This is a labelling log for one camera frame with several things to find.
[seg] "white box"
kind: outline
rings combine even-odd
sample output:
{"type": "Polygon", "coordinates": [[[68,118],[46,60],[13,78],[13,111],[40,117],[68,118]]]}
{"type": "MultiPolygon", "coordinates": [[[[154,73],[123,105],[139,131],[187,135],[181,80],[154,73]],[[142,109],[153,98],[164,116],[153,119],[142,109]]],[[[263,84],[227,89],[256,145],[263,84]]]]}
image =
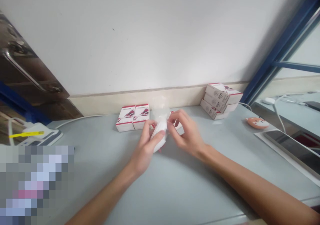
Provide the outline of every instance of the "white box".
{"type": "Polygon", "coordinates": [[[206,102],[204,99],[201,100],[200,106],[209,114],[209,116],[213,120],[219,120],[226,118],[229,113],[221,113],[216,108],[212,107],[208,102],[206,102]]]}
{"type": "Polygon", "coordinates": [[[142,129],[147,120],[149,120],[149,104],[137,105],[133,117],[134,129],[142,129]]]}
{"type": "Polygon", "coordinates": [[[229,104],[229,105],[223,105],[218,99],[210,96],[208,93],[204,95],[203,98],[206,102],[208,102],[212,107],[216,108],[221,113],[229,113],[231,111],[234,111],[238,103],[236,104],[229,104]]]}
{"type": "Polygon", "coordinates": [[[221,105],[235,104],[240,101],[243,93],[234,90],[222,83],[210,83],[207,85],[206,93],[217,99],[221,105]]]}
{"type": "Polygon", "coordinates": [[[134,130],[133,127],[133,115],[135,110],[135,105],[122,107],[116,127],[119,132],[126,132],[134,130]]]}

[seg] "charging cable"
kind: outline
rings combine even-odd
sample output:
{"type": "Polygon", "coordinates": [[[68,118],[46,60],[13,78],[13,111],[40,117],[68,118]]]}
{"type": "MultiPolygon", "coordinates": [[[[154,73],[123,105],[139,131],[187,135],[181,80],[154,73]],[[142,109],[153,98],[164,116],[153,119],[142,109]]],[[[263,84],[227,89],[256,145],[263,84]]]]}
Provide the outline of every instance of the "charging cable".
{"type": "Polygon", "coordinates": [[[92,115],[92,116],[85,116],[85,117],[76,118],[76,119],[73,119],[73,120],[70,120],[70,121],[67,121],[67,122],[65,122],[65,123],[60,124],[60,125],[57,126],[55,129],[58,129],[58,128],[66,125],[66,124],[68,124],[68,123],[71,123],[71,122],[74,122],[74,121],[77,121],[77,120],[80,120],[80,119],[89,118],[89,117],[102,117],[102,116],[107,116],[107,115],[102,114],[102,115],[92,115]]]}
{"type": "Polygon", "coordinates": [[[239,102],[239,104],[241,104],[241,105],[245,105],[246,107],[248,107],[248,108],[249,108],[249,110],[250,110],[250,111],[252,111],[251,106],[249,106],[248,104],[246,104],[246,103],[242,103],[242,102],[239,102]]]}
{"type": "MultiPolygon", "coordinates": [[[[275,100],[274,104],[273,104],[273,108],[274,108],[274,112],[276,113],[279,121],[280,121],[280,124],[282,126],[282,130],[283,132],[286,134],[286,129],[284,127],[284,124],[282,122],[282,119],[280,118],[280,115],[277,111],[277,107],[276,107],[276,103],[281,100],[282,98],[284,98],[285,96],[290,96],[290,95],[306,95],[306,94],[312,94],[312,93],[317,93],[319,91],[310,91],[310,92],[306,92],[306,93],[286,93],[286,94],[283,94],[283,95],[279,95],[279,96],[276,96],[277,99],[275,100]]],[[[286,102],[292,102],[292,103],[296,103],[296,104],[299,104],[299,105],[305,105],[303,102],[296,102],[296,101],[291,101],[291,100],[285,100],[286,102]]]]}
{"type": "Polygon", "coordinates": [[[8,120],[9,143],[10,143],[11,146],[14,146],[14,145],[15,145],[15,144],[14,144],[14,140],[13,140],[13,138],[12,138],[12,121],[13,121],[13,120],[19,121],[19,122],[22,123],[25,127],[28,126],[28,124],[30,124],[30,123],[25,122],[24,120],[21,120],[20,118],[10,118],[10,119],[8,120]]]}

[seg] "gray table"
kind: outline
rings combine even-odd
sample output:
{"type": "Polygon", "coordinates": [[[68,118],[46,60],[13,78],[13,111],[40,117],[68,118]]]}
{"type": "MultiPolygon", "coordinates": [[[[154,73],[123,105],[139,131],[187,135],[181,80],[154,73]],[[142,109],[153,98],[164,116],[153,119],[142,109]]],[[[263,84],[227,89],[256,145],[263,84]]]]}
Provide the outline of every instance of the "gray table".
{"type": "MultiPolygon", "coordinates": [[[[320,92],[305,94],[305,95],[294,95],[290,96],[296,98],[301,102],[304,101],[317,101],[320,102],[320,92]]],[[[267,105],[261,102],[262,99],[256,101],[259,107],[266,109],[274,113],[273,105],[267,105]]],[[[279,116],[287,122],[296,125],[302,131],[320,139],[320,112],[307,106],[299,104],[288,103],[279,100],[276,103],[277,111],[279,116]]]]}
{"type": "MultiPolygon", "coordinates": [[[[204,141],[309,206],[320,204],[320,188],[257,138],[239,105],[228,118],[213,121],[200,106],[185,107],[204,141]]],[[[117,115],[86,118],[61,127],[57,145],[75,146],[73,194],[56,204],[49,224],[63,224],[124,167],[140,131],[119,133],[117,115]]],[[[52,122],[55,127],[60,122],[52,122]]],[[[178,149],[169,136],[148,170],[126,191],[105,224],[237,224],[252,209],[218,175],[178,149]]]]}

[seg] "metal door handle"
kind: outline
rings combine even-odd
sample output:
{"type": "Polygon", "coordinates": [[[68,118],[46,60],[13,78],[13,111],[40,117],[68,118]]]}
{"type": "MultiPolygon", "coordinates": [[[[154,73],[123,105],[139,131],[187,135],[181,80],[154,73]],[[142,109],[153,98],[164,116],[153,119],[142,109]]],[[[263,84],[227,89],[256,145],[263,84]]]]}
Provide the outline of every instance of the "metal door handle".
{"type": "Polygon", "coordinates": [[[31,81],[40,91],[46,92],[46,93],[60,93],[62,92],[62,89],[59,87],[52,87],[50,90],[44,88],[36,79],[34,79],[27,71],[25,71],[11,56],[10,49],[4,48],[2,49],[2,53],[4,57],[21,72],[29,81],[31,81]]]}

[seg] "baseboard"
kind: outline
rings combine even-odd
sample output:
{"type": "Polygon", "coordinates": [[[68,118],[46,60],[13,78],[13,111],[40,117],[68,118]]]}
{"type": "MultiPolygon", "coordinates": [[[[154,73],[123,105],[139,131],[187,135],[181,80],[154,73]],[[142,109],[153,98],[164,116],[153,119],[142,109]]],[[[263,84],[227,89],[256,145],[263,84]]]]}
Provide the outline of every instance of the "baseboard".
{"type": "MultiPolygon", "coordinates": [[[[248,82],[226,83],[226,85],[243,92],[248,82]]],[[[204,97],[205,88],[206,85],[172,87],[72,96],[69,99],[84,116],[116,114],[123,106],[151,103],[155,97],[159,96],[164,96],[167,99],[170,108],[199,105],[204,97]]]]}

